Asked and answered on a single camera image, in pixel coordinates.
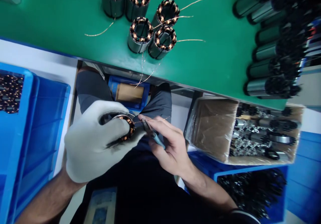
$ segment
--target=dark clothing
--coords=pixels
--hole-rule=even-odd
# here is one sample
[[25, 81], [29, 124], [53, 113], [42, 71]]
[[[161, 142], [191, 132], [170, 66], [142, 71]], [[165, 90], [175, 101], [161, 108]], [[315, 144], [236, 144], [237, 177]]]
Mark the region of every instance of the dark clothing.
[[[98, 99], [112, 100], [107, 83], [95, 72], [79, 73], [76, 89], [82, 113]], [[141, 113], [167, 118], [171, 111], [170, 87], [162, 84], [156, 87]], [[117, 187], [115, 223], [236, 223], [235, 215], [222, 218], [221, 213], [180, 188], [174, 176], [150, 152], [146, 137], [118, 164], [87, 184], [83, 202], [71, 223], [83, 223], [92, 192], [109, 187]], [[237, 215], [238, 224], [257, 223], [248, 214]]]

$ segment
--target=person's leg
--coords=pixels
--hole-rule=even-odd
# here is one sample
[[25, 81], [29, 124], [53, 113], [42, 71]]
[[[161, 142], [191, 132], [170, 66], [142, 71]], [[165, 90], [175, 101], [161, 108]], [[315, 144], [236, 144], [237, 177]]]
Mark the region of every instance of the person's leg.
[[[143, 108], [141, 114], [150, 118], [160, 116], [166, 119], [168, 122], [171, 122], [172, 94], [170, 85], [168, 83], [163, 83], [159, 86], [156, 86], [151, 94], [150, 101], [145, 108]], [[134, 118], [134, 122], [138, 121], [139, 119], [136, 116]]]
[[80, 111], [84, 113], [96, 100], [113, 101], [110, 88], [100, 73], [92, 67], [82, 67], [77, 75], [76, 90]]

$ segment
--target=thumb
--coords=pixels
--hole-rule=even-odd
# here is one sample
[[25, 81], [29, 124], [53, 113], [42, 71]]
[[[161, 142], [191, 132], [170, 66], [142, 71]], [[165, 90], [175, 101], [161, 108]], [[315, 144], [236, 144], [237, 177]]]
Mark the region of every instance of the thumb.
[[119, 148], [123, 152], [129, 152], [132, 148], [137, 146], [140, 139], [146, 134], [146, 131], [143, 128], [137, 128], [134, 131], [133, 136], [130, 138], [130, 140], [127, 140], [124, 142], [123, 145], [120, 145]]
[[148, 144], [154, 156], [159, 160], [159, 162], [167, 163], [169, 161], [169, 156], [161, 145], [157, 144], [152, 139], [149, 140]]
[[123, 119], [112, 119], [104, 125], [99, 126], [100, 136], [104, 138], [103, 143], [118, 140], [129, 132], [129, 123]]

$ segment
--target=pliers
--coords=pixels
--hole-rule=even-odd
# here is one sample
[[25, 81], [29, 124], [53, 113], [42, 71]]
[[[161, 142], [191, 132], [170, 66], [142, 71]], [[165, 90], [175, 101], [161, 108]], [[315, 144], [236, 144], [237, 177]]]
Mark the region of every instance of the pliers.
[[142, 119], [143, 122], [143, 128], [146, 131], [147, 135], [152, 138], [157, 144], [162, 146], [164, 149], [166, 148], [165, 145], [161, 142], [161, 140], [158, 138], [157, 134], [153, 129], [150, 127], [150, 125], [147, 123], [145, 119]]

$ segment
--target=human arm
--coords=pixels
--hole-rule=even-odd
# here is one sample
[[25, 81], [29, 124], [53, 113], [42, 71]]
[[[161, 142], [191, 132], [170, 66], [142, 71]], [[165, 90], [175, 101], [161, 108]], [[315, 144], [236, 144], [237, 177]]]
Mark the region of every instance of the human arm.
[[34, 197], [16, 223], [48, 223], [68, 205], [74, 193], [84, 185], [86, 185], [86, 183], [73, 182], [68, 176], [66, 168], [63, 167]]
[[125, 120], [100, 123], [103, 115], [116, 113], [126, 114], [128, 110], [120, 103], [98, 100], [73, 123], [65, 136], [66, 166], [29, 203], [18, 223], [48, 223], [77, 190], [106, 173], [137, 145], [145, 134], [141, 129], [129, 141], [108, 145], [129, 131]]
[[180, 176], [188, 188], [215, 208], [223, 212], [237, 208], [235, 202], [222, 187], [193, 165], [188, 157], [185, 138], [180, 129], [161, 117], [155, 119], [143, 115], [138, 117], [146, 119], [153, 129], [166, 138], [165, 150], [153, 140], [149, 141], [152, 152], [163, 169]]

